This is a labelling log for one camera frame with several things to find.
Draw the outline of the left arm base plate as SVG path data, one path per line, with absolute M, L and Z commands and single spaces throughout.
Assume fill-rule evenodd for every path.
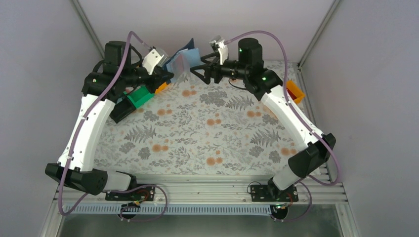
M 156 187 L 151 184 L 137 184 L 135 188 L 129 189 L 128 193 L 109 192 L 105 195 L 106 201 L 128 201 L 143 202 L 153 201 Z

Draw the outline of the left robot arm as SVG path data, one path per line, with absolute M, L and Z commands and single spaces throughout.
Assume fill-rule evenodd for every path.
M 134 186 L 134 176 L 121 171 L 104 171 L 93 167 L 96 147 L 108 118 L 120 121 L 134 111 L 134 103 L 125 95 L 126 88 L 155 92 L 173 77 L 162 66 L 167 53 L 152 47 L 145 57 L 131 62 L 131 53 L 140 56 L 133 46 L 126 61 L 124 41 L 105 45 L 105 57 L 84 80 L 79 118 L 66 149 L 56 163 L 46 165 L 45 174 L 53 180 L 64 180 L 64 186 L 98 195 L 108 191 L 126 191 Z

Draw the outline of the blue leather card holder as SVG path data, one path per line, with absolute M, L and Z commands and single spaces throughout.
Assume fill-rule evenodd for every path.
M 195 47 L 194 38 L 182 48 L 180 48 L 171 58 L 169 58 L 163 69 L 173 73 L 173 77 L 167 83 L 174 83 L 180 77 L 191 74 L 190 68 L 203 64 L 200 60 L 199 49 Z

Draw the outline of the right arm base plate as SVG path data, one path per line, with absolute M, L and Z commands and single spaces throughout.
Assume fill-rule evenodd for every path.
M 296 186 L 292 185 L 281 191 L 275 186 L 252 184 L 249 193 L 253 202 L 297 202 L 299 201 Z

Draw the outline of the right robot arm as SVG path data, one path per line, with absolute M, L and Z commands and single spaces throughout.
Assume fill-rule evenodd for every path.
M 318 129 L 290 99 L 286 83 L 264 66 L 262 46 L 258 40 L 239 40 L 237 60 L 228 58 L 224 38 L 216 36 L 209 44 L 213 53 L 202 56 L 202 65 L 192 67 L 190 71 L 205 84 L 211 81 L 219 83 L 222 78 L 242 80 L 245 89 L 279 119 L 297 146 L 297 154 L 289 158 L 288 164 L 268 180 L 271 194 L 280 194 L 329 160 L 330 151 L 336 143 L 335 137 Z

